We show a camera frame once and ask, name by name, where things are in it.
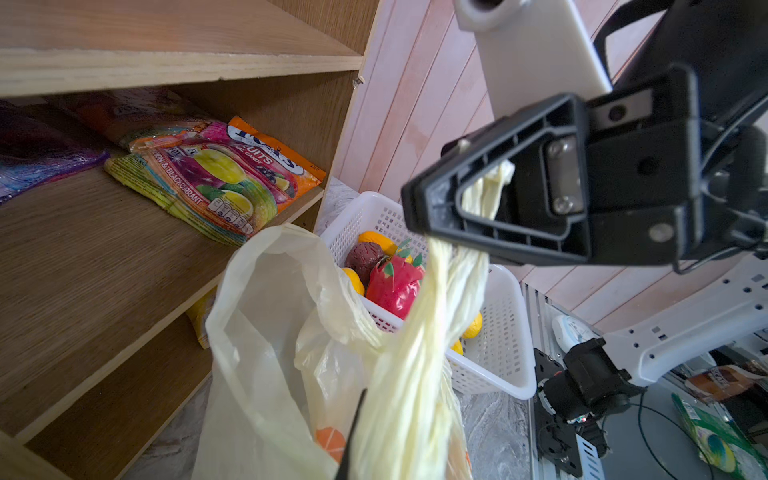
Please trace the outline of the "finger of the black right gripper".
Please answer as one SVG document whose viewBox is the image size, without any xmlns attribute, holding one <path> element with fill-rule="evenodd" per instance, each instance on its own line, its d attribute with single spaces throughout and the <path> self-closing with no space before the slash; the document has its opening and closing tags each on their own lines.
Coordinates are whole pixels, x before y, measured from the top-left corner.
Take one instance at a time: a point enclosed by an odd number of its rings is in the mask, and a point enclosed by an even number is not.
<svg viewBox="0 0 768 480">
<path fill-rule="evenodd" d="M 554 209 L 549 147 L 574 161 L 575 198 L 586 201 L 587 104 L 558 94 L 464 137 L 401 190 L 409 231 L 489 254 L 498 264 L 584 265 L 591 258 L 586 205 Z"/>
</svg>

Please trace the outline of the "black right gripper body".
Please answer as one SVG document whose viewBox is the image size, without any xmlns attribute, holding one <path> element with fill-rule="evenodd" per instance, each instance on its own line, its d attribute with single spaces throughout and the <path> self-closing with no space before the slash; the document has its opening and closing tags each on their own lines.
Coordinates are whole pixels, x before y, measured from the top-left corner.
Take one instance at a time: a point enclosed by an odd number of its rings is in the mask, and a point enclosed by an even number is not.
<svg viewBox="0 0 768 480">
<path fill-rule="evenodd" d="M 612 92 L 589 105 L 592 265 L 694 266 L 767 254 L 767 5 L 629 1 L 607 38 L 659 22 Z"/>
</svg>

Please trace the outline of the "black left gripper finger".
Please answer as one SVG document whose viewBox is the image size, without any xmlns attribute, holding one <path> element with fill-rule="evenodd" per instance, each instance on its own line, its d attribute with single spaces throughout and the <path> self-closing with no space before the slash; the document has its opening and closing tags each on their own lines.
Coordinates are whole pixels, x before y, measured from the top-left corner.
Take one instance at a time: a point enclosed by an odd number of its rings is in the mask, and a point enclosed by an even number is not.
<svg viewBox="0 0 768 480">
<path fill-rule="evenodd" d="M 357 428 L 357 424 L 360 418 L 363 404 L 365 402 L 366 395 L 367 395 L 367 390 L 363 389 L 359 397 L 358 405 L 357 405 L 357 408 L 353 417 L 353 421 L 351 424 L 351 428 L 349 431 L 349 435 L 347 438 L 346 447 L 343 452 L 342 459 L 339 463 L 335 480 L 349 480 L 351 478 L 350 464 L 352 459 L 352 447 L 353 447 L 354 434 Z"/>
</svg>

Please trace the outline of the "yellow plastic grocery bag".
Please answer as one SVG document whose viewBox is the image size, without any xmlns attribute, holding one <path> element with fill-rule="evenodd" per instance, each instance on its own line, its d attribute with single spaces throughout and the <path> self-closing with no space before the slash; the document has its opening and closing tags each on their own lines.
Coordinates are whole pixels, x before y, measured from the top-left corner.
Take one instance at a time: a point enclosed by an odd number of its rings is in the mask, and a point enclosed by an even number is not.
<svg viewBox="0 0 768 480">
<path fill-rule="evenodd" d="M 317 235 L 270 227 L 237 250 L 205 323 L 214 364 L 193 477 L 335 479 L 366 389 L 350 479 L 470 478 L 446 352 L 480 311 L 489 257 L 427 248 L 394 333 Z"/>
</svg>

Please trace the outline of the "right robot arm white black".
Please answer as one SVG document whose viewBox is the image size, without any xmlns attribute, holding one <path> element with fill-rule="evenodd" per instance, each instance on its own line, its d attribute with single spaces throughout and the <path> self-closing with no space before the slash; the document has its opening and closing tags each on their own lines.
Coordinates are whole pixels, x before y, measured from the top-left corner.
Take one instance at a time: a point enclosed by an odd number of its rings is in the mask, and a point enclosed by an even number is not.
<svg viewBox="0 0 768 480">
<path fill-rule="evenodd" d="M 494 121 L 402 190 L 414 233 L 535 266 L 734 272 L 637 325 L 536 365 L 543 456 L 585 474 L 600 417 L 767 323 L 767 5 L 631 1 L 589 37 L 570 1 L 459 1 Z"/>
</svg>

